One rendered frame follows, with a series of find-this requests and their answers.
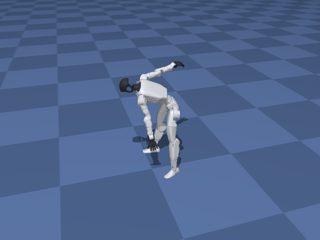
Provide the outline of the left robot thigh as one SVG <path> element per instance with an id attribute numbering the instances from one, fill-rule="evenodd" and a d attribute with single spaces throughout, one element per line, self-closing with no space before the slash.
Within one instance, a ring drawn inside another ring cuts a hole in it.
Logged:
<path id="1" fill-rule="evenodd" d="M 172 143 L 172 146 L 175 143 L 177 124 L 174 119 L 179 119 L 180 110 L 178 110 L 177 106 L 172 106 L 172 109 L 168 111 L 167 120 L 166 120 L 166 133 L 168 137 L 168 141 Z"/>

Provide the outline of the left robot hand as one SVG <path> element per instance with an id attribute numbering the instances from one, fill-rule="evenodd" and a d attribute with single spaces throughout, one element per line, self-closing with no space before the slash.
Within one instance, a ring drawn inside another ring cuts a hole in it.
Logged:
<path id="1" fill-rule="evenodd" d="M 148 136 L 149 145 L 148 145 L 147 148 L 149 148 L 149 146 L 150 146 L 150 150 L 151 150 L 151 151 L 152 151 L 152 149 L 153 149 L 153 151 L 154 151 L 154 149 L 156 150 L 156 148 L 158 149 L 157 143 L 155 142 L 155 137 L 154 137 L 154 135 L 153 135 L 153 138 L 154 138 L 154 139 L 151 139 L 151 140 L 150 140 L 150 138 L 149 138 L 149 136 Z M 156 146 L 156 147 L 155 147 L 155 146 Z"/>

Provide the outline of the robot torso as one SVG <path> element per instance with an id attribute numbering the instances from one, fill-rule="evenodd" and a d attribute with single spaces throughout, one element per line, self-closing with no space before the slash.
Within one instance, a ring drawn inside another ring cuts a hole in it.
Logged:
<path id="1" fill-rule="evenodd" d="M 140 95 L 144 95 L 145 98 L 147 99 L 147 102 L 149 103 L 154 103 L 154 104 L 165 103 L 165 106 L 167 107 L 168 110 L 172 110 L 173 106 L 177 107 L 177 110 L 179 110 L 178 102 L 172 96 L 167 95 L 167 88 L 165 88 L 159 83 L 156 83 L 147 79 L 140 79 L 137 82 L 138 83 L 141 82 L 141 88 L 139 92 L 137 92 L 136 90 L 137 93 L 135 93 L 137 95 L 137 98 Z"/>

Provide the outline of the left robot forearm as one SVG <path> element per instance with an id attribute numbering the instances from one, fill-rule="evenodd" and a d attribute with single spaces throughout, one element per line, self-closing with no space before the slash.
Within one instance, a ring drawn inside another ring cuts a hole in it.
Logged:
<path id="1" fill-rule="evenodd" d="M 150 118 L 149 117 L 145 117 L 144 118 L 144 122 L 145 122 L 145 126 L 146 126 L 146 130 L 147 130 L 147 134 L 148 134 L 148 136 L 149 136 L 149 139 L 150 140 L 153 140 L 154 139 L 154 136 L 153 136 L 153 124 L 152 124 L 152 122 L 151 122 L 151 120 L 150 120 Z"/>

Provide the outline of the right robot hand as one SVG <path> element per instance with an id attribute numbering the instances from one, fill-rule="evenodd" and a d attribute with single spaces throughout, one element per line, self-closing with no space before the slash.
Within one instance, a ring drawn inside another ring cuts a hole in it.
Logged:
<path id="1" fill-rule="evenodd" d="M 175 61 L 174 62 L 176 65 L 173 68 L 176 68 L 177 66 L 182 66 L 184 68 L 184 64 L 181 63 L 180 61 Z"/>

